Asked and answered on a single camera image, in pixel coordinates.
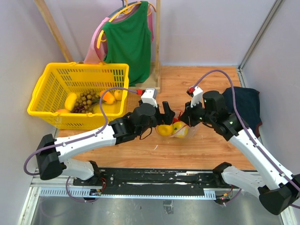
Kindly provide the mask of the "red apple toy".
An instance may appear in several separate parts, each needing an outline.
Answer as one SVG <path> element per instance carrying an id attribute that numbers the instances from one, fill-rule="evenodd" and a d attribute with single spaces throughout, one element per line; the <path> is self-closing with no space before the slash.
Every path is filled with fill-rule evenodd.
<path id="1" fill-rule="evenodd" d="M 180 121 L 180 117 L 181 117 L 182 113 L 183 113 L 182 111 L 179 111 L 178 113 L 175 114 L 175 116 L 173 118 L 173 122 L 172 122 L 173 124 Z"/>

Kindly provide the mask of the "clear orange zip bag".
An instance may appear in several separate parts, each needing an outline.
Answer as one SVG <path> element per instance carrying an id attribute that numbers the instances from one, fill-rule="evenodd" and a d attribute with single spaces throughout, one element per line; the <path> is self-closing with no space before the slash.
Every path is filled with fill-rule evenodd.
<path id="1" fill-rule="evenodd" d="M 197 130 L 199 129 L 199 124 L 195 127 L 190 127 L 188 124 L 179 120 L 179 117 L 183 114 L 180 109 L 174 109 L 175 116 L 171 125 L 158 125 L 155 128 L 156 133 L 161 137 L 169 138 L 180 138 L 180 139 L 190 139 L 192 138 Z"/>

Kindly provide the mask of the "yellow lemon toy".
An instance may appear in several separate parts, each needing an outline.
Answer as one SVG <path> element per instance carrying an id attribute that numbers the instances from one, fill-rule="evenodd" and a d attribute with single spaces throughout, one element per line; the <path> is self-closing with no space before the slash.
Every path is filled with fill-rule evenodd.
<path id="1" fill-rule="evenodd" d="M 188 126 L 182 121 L 173 124 L 173 136 L 177 138 L 185 138 L 188 133 Z"/>

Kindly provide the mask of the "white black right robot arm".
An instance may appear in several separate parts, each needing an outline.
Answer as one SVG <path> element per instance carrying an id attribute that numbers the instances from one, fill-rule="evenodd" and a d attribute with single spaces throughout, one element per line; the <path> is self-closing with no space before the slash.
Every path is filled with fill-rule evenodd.
<path id="1" fill-rule="evenodd" d="M 224 162 L 213 169 L 215 186 L 239 187 L 257 197 L 274 215 L 299 199 L 300 176 L 286 169 L 268 152 L 237 112 L 228 112 L 222 94 L 215 90 L 203 92 L 199 87 L 189 88 L 187 93 L 192 99 L 185 104 L 180 120 L 191 127 L 199 123 L 211 125 L 217 134 L 239 149 L 260 174 L 257 178 Z"/>

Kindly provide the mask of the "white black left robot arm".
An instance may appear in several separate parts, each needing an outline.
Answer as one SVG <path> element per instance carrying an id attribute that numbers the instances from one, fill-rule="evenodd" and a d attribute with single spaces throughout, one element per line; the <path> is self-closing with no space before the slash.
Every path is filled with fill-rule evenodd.
<path id="1" fill-rule="evenodd" d="M 45 135 L 39 145 L 43 150 L 36 155 L 40 178 L 51 180 L 64 175 L 79 178 L 92 186 L 98 184 L 100 171 L 97 163 L 73 157 L 96 148 L 132 141 L 158 125 L 172 124 L 175 112 L 166 101 L 163 108 L 164 113 L 161 113 L 158 107 L 140 103 L 132 112 L 106 126 L 64 138 L 54 139 L 52 135 Z"/>

